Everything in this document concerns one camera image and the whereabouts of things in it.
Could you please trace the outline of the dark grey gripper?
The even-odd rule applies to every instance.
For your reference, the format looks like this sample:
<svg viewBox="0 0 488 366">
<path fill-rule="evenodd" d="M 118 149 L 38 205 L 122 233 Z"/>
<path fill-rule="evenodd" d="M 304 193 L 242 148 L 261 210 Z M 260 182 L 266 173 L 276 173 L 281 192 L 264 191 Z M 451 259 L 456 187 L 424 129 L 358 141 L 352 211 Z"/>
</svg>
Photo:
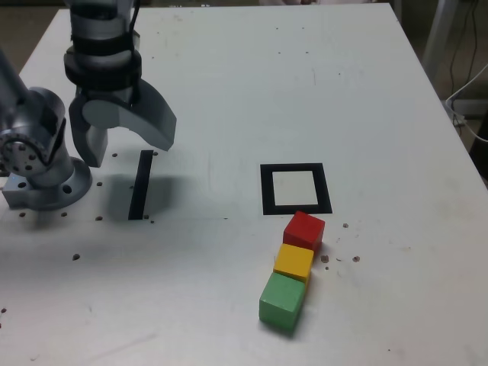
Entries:
<svg viewBox="0 0 488 366">
<path fill-rule="evenodd" d="M 123 127 L 149 145 L 169 150 L 177 118 L 166 100 L 144 80 L 138 88 L 113 91 L 77 87 L 69 106 L 72 139 L 82 160 L 100 168 L 108 146 L 108 130 Z"/>
</svg>

